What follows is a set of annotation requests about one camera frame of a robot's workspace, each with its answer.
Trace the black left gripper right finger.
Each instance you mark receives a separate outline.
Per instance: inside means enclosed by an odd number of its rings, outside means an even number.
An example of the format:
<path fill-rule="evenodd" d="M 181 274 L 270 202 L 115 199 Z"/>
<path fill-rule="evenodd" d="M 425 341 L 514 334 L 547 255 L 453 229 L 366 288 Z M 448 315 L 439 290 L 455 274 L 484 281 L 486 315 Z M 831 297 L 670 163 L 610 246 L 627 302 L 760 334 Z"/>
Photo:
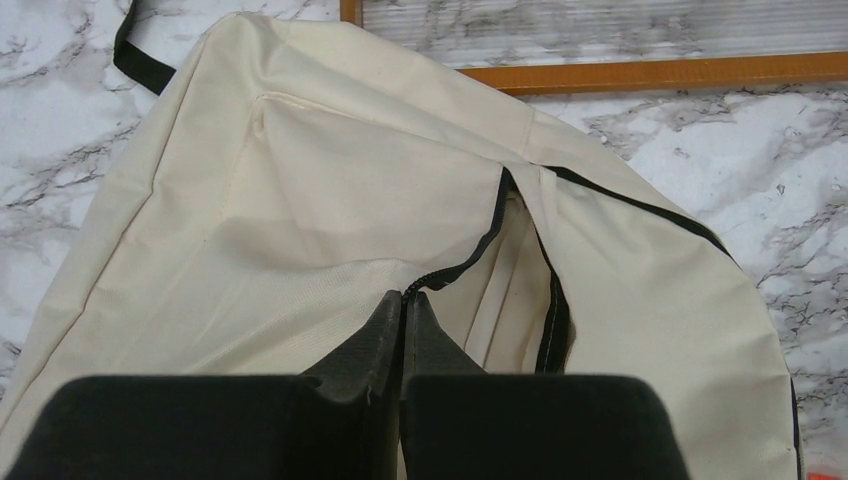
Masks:
<path fill-rule="evenodd" d="M 643 381 L 494 374 L 406 310 L 400 431 L 411 479 L 685 479 L 669 416 Z"/>

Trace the beige canvas backpack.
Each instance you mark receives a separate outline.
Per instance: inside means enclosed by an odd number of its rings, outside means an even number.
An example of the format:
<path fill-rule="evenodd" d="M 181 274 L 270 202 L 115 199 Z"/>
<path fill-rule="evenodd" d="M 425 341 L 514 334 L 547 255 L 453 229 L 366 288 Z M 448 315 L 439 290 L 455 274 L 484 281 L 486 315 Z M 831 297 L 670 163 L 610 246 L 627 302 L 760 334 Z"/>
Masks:
<path fill-rule="evenodd" d="M 790 374 L 720 240 L 572 126 L 347 23 L 232 14 L 105 177 L 1 403 L 8 471 L 63 384 L 282 374 L 390 290 L 491 373 L 647 382 L 694 479 L 795 479 Z"/>

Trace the orange highlighter marker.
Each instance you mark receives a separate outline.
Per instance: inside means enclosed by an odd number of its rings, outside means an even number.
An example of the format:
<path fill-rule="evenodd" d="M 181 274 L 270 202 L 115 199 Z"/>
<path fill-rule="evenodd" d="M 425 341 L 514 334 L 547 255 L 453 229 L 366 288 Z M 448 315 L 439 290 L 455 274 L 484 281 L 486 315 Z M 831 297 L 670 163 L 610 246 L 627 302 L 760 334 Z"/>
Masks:
<path fill-rule="evenodd" d="M 847 480 L 847 472 L 835 466 L 814 465 L 807 469 L 807 480 Z"/>

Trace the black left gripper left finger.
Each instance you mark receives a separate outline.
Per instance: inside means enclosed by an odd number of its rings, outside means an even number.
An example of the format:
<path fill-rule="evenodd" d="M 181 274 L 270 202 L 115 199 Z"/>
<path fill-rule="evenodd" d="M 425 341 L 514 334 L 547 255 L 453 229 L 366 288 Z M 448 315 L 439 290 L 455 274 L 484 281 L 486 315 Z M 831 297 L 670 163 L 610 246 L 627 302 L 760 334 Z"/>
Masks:
<path fill-rule="evenodd" d="M 402 297 L 297 375 L 91 376 L 38 416 L 12 479 L 392 479 Z"/>

